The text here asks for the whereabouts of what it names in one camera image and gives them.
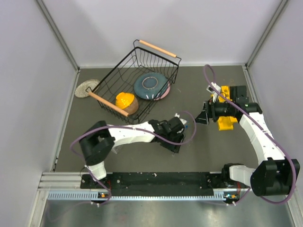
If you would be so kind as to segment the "yellow test tube rack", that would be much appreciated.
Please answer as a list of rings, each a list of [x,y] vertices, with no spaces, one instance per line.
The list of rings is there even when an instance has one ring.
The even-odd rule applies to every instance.
[[[228,86],[221,86],[221,94],[228,100],[232,100],[230,96],[230,88]],[[218,129],[220,131],[233,130],[233,124],[237,123],[237,119],[231,116],[221,116],[217,121]]]

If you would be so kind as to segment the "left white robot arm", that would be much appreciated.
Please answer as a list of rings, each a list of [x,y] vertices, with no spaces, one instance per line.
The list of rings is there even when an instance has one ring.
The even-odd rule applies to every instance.
[[[136,125],[115,127],[99,121],[88,131],[93,133],[79,140],[80,148],[88,170],[92,173],[91,182],[96,187],[107,183],[104,161],[109,152],[119,146],[132,143],[160,143],[164,148],[178,153],[184,140],[187,121],[177,114],[166,121],[149,120]]]

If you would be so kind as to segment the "glass test tube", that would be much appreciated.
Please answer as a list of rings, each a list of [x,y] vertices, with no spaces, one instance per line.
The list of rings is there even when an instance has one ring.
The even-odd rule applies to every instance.
[[[235,85],[235,82],[234,82],[234,80],[233,79],[230,79],[230,86],[234,86]]]

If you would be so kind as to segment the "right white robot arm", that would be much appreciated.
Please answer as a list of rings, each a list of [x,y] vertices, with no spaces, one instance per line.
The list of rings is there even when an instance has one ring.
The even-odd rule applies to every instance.
[[[258,159],[258,167],[243,164],[225,164],[221,182],[232,187],[237,182],[250,187],[259,197],[288,195],[300,171],[297,159],[288,161],[284,152],[273,141],[258,103],[249,102],[246,86],[217,86],[211,83],[207,90],[212,97],[204,102],[195,121],[208,125],[215,122],[221,131],[233,130],[238,123],[246,132]]]

